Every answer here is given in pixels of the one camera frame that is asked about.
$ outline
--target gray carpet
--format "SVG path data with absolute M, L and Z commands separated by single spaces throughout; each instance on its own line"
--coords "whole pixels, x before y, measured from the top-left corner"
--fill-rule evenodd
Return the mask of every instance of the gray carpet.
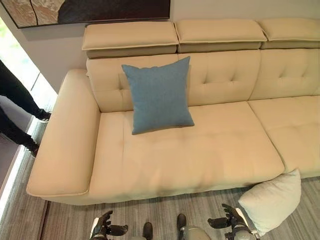
M 39 124 L 37 128 L 39 141 L 45 125 Z M 113 204 L 72 206 L 46 202 L 26 194 L 32 164 L 32 157 L 26 153 L 0 222 L 0 240 L 87 240 L 94 218 L 108 210 L 114 210 L 112 224 L 129 225 L 128 233 L 123 237 L 114 237 L 115 240 L 129 240 L 132 236 L 142 235 L 146 221 L 153 223 L 155 240 L 175 240 L 176 217 L 179 213 L 186 214 L 188 223 L 203 228 L 212 240 L 224 240 L 224 233 L 230 229 L 210 228 L 207 219 L 224 216 L 222 203 L 238 207 L 238 199 L 249 189 L 235 188 Z M 262 239 L 320 239 L 319 203 L 320 177 L 302 180 L 302 197 L 298 208 Z

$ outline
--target blue throw pillow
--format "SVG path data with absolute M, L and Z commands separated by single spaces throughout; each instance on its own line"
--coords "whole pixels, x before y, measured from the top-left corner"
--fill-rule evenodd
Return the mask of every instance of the blue throw pillow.
M 189 61 L 190 57 L 186 57 L 151 68 L 122 65 L 133 101 L 132 134 L 195 125 L 186 97 Z

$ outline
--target painting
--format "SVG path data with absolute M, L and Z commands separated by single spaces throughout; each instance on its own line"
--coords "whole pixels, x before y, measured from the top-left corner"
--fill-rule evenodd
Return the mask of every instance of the painting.
M 0 0 L 18 28 L 168 19 L 170 0 Z

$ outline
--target sofa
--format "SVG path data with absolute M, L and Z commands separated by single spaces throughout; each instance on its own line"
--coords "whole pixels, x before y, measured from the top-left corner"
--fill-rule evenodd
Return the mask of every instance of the sofa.
M 86 69 L 61 85 L 26 191 L 72 205 L 320 176 L 320 20 L 185 19 L 85 28 Z M 132 135 L 121 66 L 190 56 L 194 126 Z

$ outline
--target shoe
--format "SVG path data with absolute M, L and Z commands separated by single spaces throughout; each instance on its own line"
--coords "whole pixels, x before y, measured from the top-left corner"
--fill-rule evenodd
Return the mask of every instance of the shoe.
M 24 146 L 25 146 L 25 147 L 28 149 L 28 151 L 31 153 L 32 157 L 35 158 L 35 157 L 37 156 L 38 150 L 39 150 L 39 147 L 40 147 L 39 144 L 37 144 L 35 141 L 32 140 L 32 142 L 27 143 L 27 144 L 25 144 Z
M 176 228 L 178 230 L 178 240 L 184 239 L 184 232 L 181 230 L 187 226 L 187 218 L 184 214 L 180 213 L 176 219 Z
M 187 218 L 184 214 L 180 213 L 176 219 L 176 228 L 178 232 L 185 226 L 187 226 Z
M 150 222 L 146 222 L 143 226 L 143 235 L 146 240 L 151 240 L 154 236 L 154 229 Z
M 46 112 L 45 110 L 41 109 L 42 118 L 38 118 L 39 121 L 40 121 L 41 123 L 47 123 L 47 122 L 49 122 L 49 119 L 50 119 L 50 117 L 51 117 L 51 113 L 52 113 L 52 111 Z

